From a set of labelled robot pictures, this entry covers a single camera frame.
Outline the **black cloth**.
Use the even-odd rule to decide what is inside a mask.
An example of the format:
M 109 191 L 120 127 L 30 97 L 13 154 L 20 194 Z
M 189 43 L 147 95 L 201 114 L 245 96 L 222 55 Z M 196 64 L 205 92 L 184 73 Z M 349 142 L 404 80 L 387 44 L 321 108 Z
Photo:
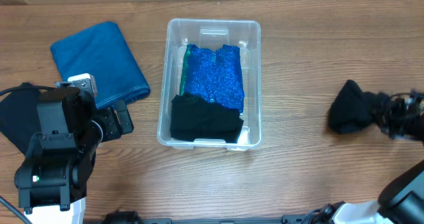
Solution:
M 185 93 L 172 100 L 170 135 L 174 139 L 189 142 L 215 139 L 236 143 L 243 124 L 238 110 L 209 103 L 199 96 Z
M 40 91 L 27 82 L 21 87 L 28 89 L 13 91 L 1 101 L 1 132 L 26 154 L 32 135 L 41 131 L 36 109 Z
M 357 133 L 377 123 L 377 113 L 388 99 L 387 93 L 362 91 L 354 80 L 347 80 L 330 106 L 327 124 L 341 135 Z

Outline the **blue denim cloth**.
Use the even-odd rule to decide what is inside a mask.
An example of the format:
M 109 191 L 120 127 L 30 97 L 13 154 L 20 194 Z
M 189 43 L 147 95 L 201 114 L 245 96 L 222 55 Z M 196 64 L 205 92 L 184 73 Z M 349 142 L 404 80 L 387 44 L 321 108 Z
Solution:
M 95 78 L 97 108 L 147 97 L 150 87 L 117 23 L 99 23 L 50 46 L 63 80 L 80 74 Z

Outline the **sparkly blue sequin cloth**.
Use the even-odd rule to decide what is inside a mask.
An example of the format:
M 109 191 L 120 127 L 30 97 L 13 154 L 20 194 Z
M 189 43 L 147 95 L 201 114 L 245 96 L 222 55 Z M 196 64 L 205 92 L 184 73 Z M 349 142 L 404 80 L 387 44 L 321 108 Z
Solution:
M 224 44 L 214 51 L 188 44 L 180 80 L 180 95 L 185 93 L 243 113 L 245 93 L 240 48 Z

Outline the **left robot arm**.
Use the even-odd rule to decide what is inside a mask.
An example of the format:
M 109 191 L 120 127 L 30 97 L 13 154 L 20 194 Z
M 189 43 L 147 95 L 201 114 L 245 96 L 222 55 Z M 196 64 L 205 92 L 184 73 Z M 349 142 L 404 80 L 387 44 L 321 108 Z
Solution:
M 41 93 L 36 110 L 41 130 L 15 173 L 24 222 L 83 223 L 97 147 L 134 129 L 127 105 L 97 109 L 92 92 L 70 86 Z

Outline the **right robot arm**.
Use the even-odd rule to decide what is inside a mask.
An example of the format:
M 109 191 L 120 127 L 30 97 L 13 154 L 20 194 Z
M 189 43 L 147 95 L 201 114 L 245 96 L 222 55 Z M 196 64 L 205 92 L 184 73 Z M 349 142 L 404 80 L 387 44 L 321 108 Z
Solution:
M 377 125 L 391 139 L 423 141 L 423 94 L 371 93 L 349 80 L 329 109 L 328 126 L 350 134 Z M 423 163 L 390 182 L 376 201 L 327 204 L 311 211 L 303 223 L 422 223 Z

